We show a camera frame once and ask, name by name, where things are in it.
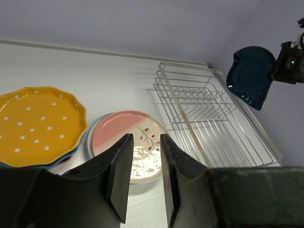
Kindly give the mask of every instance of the metal rack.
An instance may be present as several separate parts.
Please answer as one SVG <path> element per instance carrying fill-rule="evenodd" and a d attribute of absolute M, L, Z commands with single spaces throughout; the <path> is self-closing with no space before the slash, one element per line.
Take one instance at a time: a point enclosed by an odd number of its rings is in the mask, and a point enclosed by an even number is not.
<path fill-rule="evenodd" d="M 282 155 L 250 110 L 223 86 L 219 71 L 162 62 L 154 89 L 169 130 L 189 155 L 208 167 L 258 167 Z"/>

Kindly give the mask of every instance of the stack of plates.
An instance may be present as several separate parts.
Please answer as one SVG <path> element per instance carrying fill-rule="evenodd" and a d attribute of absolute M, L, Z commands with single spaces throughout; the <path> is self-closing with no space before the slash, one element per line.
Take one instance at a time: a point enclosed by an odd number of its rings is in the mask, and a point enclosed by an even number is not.
<path fill-rule="evenodd" d="M 89 156 L 106 151 L 126 133 L 134 137 L 130 183 L 147 183 L 159 178 L 162 174 L 160 135 L 167 130 L 146 113 L 121 111 L 97 119 L 88 133 Z"/>
<path fill-rule="evenodd" d="M 0 166 L 49 169 L 72 156 L 87 129 L 86 109 L 53 87 L 0 96 Z"/>

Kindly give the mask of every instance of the yellow plate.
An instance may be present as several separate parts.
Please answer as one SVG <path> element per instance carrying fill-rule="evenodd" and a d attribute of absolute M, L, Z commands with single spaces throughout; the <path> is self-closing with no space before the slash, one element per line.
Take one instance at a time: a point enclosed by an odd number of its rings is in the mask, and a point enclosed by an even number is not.
<path fill-rule="evenodd" d="M 70 93 L 26 87 L 0 96 L 0 162 L 50 164 L 75 149 L 87 129 L 86 109 Z"/>

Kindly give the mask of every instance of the gray wall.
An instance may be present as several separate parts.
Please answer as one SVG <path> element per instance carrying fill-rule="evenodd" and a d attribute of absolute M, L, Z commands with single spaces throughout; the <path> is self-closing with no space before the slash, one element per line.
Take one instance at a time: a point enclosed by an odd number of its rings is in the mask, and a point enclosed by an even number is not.
<path fill-rule="evenodd" d="M 0 0 L 0 39 L 212 61 L 260 0 Z"/>
<path fill-rule="evenodd" d="M 213 61 L 227 73 L 233 53 L 262 46 L 278 57 L 282 42 L 295 39 L 304 0 L 263 0 Z M 284 165 L 304 166 L 304 85 L 274 82 L 261 111 L 253 111 L 283 154 Z"/>

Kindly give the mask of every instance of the pink and white plate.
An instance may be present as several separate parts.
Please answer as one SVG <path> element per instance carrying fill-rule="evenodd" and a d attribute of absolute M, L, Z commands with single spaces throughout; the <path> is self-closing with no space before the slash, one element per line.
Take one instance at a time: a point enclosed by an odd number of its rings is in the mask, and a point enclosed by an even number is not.
<path fill-rule="evenodd" d="M 164 126 L 146 113 L 121 111 L 104 118 L 93 135 L 93 155 L 113 146 L 127 133 L 134 136 L 134 153 L 130 183 L 147 183 L 162 174 L 160 135 Z"/>

